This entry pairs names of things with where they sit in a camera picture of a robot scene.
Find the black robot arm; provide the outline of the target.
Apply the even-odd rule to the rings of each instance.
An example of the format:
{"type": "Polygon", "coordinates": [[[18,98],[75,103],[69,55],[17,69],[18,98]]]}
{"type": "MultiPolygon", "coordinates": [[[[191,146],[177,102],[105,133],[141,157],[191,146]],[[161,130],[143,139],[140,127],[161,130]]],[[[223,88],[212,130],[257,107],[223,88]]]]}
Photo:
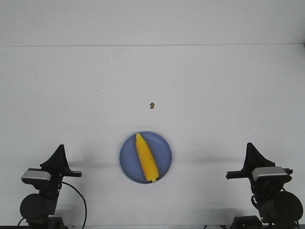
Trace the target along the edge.
{"type": "Polygon", "coordinates": [[[20,204],[22,219],[28,223],[29,229],[66,229],[63,219],[54,216],[59,193],[63,185],[75,190],[84,202],[85,216],[82,228],[87,220],[87,204],[84,196],[73,185],[64,182],[64,177],[81,177],[81,171],[73,171],[61,144],[53,155],[40,164],[40,168],[28,168],[21,176],[25,184],[33,185],[38,193],[26,196],[20,204]]]}
{"type": "Polygon", "coordinates": [[[228,171],[227,179],[247,178],[251,203],[259,216],[234,217],[232,229],[298,229],[304,209],[300,199],[285,190],[293,170],[278,167],[266,159],[252,143],[247,143],[243,168],[228,171]]]}

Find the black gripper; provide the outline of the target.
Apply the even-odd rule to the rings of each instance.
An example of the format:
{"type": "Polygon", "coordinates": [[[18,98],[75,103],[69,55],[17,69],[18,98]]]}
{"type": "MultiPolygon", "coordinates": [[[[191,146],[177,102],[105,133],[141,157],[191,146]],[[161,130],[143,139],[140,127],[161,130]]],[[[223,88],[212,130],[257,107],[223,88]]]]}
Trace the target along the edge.
{"type": "Polygon", "coordinates": [[[263,177],[257,181],[253,180],[252,171],[257,167],[274,167],[275,163],[266,159],[260,152],[255,148],[252,143],[247,143],[246,155],[243,168],[241,171],[230,171],[227,172],[227,179],[238,179],[247,178],[250,181],[251,191],[256,200],[265,200],[274,196],[280,192],[285,183],[292,180],[291,175],[293,170],[290,168],[284,168],[288,173],[287,176],[279,177],[263,177]]]}
{"type": "Polygon", "coordinates": [[[64,144],[58,146],[53,155],[40,164],[38,171],[38,181],[35,188],[40,194],[51,198],[58,198],[64,177],[81,177],[81,171],[74,171],[69,168],[65,154],[64,144]]]}

